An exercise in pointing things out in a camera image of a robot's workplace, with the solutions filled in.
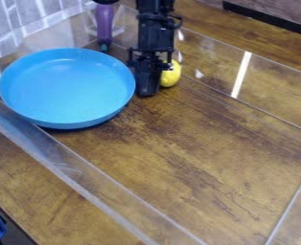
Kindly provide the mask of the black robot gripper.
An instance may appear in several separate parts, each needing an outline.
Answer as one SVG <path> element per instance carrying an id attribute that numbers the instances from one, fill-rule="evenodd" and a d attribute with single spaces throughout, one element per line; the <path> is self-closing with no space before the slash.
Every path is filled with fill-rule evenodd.
<path id="1" fill-rule="evenodd" d="M 141 97 L 155 96 L 163 70 L 171 70 L 173 35 L 183 19 L 172 15 L 175 0 L 135 0 L 137 42 L 129 48 L 128 65 L 135 69 L 135 91 Z"/>

